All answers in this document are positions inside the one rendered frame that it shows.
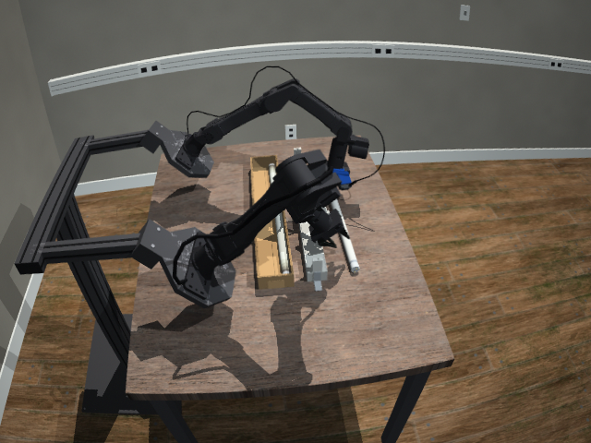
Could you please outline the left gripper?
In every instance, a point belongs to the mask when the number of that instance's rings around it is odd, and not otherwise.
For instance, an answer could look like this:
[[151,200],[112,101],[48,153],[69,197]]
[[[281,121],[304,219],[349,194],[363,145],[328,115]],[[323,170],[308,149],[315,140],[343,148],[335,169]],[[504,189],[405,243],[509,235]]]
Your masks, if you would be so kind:
[[[329,169],[330,166],[333,167],[333,173],[337,173],[337,175],[339,176],[339,178],[341,179],[342,183],[341,185],[345,185],[345,184],[351,184],[351,179],[350,179],[350,169],[347,165],[347,162],[344,162],[345,156],[337,158],[337,156],[332,155],[331,153],[329,154],[329,162],[326,162],[325,165],[327,166],[327,168]],[[344,162],[344,165],[343,165]]]

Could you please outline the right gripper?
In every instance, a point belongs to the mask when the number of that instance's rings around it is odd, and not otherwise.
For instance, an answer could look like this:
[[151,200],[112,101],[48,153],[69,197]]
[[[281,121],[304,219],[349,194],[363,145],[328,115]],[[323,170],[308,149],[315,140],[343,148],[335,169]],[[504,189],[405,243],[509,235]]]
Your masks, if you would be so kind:
[[[314,226],[314,228],[316,229],[315,230],[311,225],[309,225],[308,227],[311,240],[314,243],[318,241],[319,246],[330,246],[334,248],[337,248],[337,246],[333,242],[331,237],[335,234],[340,233],[350,240],[350,237],[344,228],[342,217],[341,215],[339,215],[340,213],[337,209],[334,209],[331,212],[329,212],[326,209],[326,207],[321,207],[319,217],[315,221],[308,222],[309,224],[312,224],[312,226]],[[329,242],[326,241],[327,239]]]

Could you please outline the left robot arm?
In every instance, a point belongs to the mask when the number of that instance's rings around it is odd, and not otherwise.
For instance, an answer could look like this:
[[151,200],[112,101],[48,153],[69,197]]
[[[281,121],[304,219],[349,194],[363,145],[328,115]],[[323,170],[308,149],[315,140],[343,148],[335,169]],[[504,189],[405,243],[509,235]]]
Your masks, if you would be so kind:
[[[314,115],[336,135],[332,139],[330,150],[332,155],[337,156],[337,158],[343,157],[348,147],[349,156],[366,159],[368,156],[368,139],[352,135],[351,121],[344,115],[336,113],[324,102],[303,89],[296,81],[291,80],[294,79],[292,78],[271,88],[255,101],[227,116],[210,121],[199,132],[194,132],[193,135],[189,134],[180,151],[177,153],[175,160],[190,170],[205,144],[213,144],[219,141],[232,130],[261,115],[280,111],[288,101],[299,105]],[[281,87],[278,88],[278,86]],[[195,137],[197,135],[199,136]]]

